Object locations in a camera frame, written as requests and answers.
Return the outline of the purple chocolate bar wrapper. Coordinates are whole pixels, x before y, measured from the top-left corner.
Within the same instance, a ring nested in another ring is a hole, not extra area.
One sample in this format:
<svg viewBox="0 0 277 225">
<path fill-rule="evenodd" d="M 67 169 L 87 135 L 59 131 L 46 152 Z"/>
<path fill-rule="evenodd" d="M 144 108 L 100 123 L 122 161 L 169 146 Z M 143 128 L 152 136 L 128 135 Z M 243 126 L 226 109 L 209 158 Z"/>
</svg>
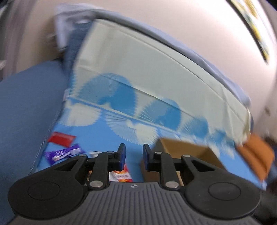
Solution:
<svg viewBox="0 0 277 225">
<path fill-rule="evenodd" d="M 62 159 L 74 157 L 75 155 L 83 154 L 83 153 L 84 153 L 84 150 L 78 144 L 75 144 L 71 147 L 68 147 L 62 150 L 45 152 L 45 157 L 48 163 L 50 165 L 53 165 Z"/>
</svg>

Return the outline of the orange white snack packet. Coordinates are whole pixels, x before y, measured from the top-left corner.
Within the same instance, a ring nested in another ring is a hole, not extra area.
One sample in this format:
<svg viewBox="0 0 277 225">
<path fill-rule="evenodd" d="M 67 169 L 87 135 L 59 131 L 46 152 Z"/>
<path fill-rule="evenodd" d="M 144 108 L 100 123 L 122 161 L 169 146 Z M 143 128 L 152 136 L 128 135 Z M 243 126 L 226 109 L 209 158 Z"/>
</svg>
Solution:
<svg viewBox="0 0 277 225">
<path fill-rule="evenodd" d="M 109 173 L 110 182 L 133 182 L 128 167 L 125 164 L 122 171 L 112 171 Z"/>
</svg>

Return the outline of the red snack bar wrapper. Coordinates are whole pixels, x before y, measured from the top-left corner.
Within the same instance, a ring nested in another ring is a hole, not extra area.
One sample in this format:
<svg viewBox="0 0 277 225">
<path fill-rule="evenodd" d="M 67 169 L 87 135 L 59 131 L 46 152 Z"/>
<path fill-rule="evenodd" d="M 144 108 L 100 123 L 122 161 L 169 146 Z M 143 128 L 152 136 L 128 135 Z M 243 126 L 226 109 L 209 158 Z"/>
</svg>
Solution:
<svg viewBox="0 0 277 225">
<path fill-rule="evenodd" d="M 53 132 L 48 139 L 49 142 L 58 144 L 64 147 L 70 147 L 70 145 L 73 143 L 75 140 L 75 136 L 69 135 L 69 134 L 64 134 L 60 132 Z"/>
</svg>

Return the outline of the blue fan-pattern sofa cover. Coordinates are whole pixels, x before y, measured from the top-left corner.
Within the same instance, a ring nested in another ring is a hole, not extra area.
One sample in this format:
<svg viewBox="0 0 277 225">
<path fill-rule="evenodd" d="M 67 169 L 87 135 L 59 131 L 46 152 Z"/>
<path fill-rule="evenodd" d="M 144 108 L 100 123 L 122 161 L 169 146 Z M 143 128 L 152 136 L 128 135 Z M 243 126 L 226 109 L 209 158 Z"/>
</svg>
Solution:
<svg viewBox="0 0 277 225">
<path fill-rule="evenodd" d="M 251 114 L 202 66 L 153 38 L 106 20 L 79 24 L 65 52 L 69 87 L 55 132 L 86 153 L 126 145 L 142 181 L 142 146 L 162 138 L 208 146 L 231 173 L 263 186 L 238 154 Z"/>
</svg>

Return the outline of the orange cushion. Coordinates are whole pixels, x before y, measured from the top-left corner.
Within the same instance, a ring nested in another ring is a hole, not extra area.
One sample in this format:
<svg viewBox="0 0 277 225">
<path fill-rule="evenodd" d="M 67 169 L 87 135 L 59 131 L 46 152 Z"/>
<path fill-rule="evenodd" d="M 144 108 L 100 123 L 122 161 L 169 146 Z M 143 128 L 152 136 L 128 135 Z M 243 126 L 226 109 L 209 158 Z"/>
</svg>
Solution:
<svg viewBox="0 0 277 225">
<path fill-rule="evenodd" d="M 267 179 L 275 159 L 274 150 L 260 136 L 251 134 L 242 145 L 236 145 L 236 150 L 247 162 L 260 181 Z"/>
</svg>

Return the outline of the light blue sheet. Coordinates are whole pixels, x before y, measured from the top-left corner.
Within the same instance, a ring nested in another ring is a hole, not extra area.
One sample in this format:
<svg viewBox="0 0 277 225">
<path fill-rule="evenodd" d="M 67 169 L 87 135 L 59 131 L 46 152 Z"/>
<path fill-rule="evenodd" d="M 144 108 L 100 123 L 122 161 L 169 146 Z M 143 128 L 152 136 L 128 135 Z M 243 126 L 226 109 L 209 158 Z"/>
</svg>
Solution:
<svg viewBox="0 0 277 225">
<path fill-rule="evenodd" d="M 177 41 L 170 35 L 145 23 L 123 16 L 118 12 L 113 12 L 92 4 L 62 3 L 55 8 L 55 32 L 58 49 L 64 50 L 69 45 L 69 37 L 76 29 L 76 24 L 89 23 L 95 19 L 105 19 L 139 31 L 164 45 L 176 50 L 180 54 L 195 62 L 198 66 L 206 70 L 221 84 L 223 84 L 244 106 L 250 107 L 251 99 L 249 95 L 236 83 L 225 76 L 215 65 L 207 61 L 192 49 Z"/>
</svg>

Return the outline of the framed yellow picture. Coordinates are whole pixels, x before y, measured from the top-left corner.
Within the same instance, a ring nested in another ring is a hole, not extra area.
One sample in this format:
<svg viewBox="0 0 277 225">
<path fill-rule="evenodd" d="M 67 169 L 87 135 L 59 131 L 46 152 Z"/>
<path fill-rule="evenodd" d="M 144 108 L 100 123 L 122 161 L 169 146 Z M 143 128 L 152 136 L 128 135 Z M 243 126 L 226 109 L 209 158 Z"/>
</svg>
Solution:
<svg viewBox="0 0 277 225">
<path fill-rule="evenodd" d="M 263 22 L 262 12 L 258 9 L 257 1 L 228 1 L 237 15 L 253 37 L 264 61 L 268 63 L 270 59 L 269 44 L 270 36 L 267 32 L 266 25 Z"/>
</svg>

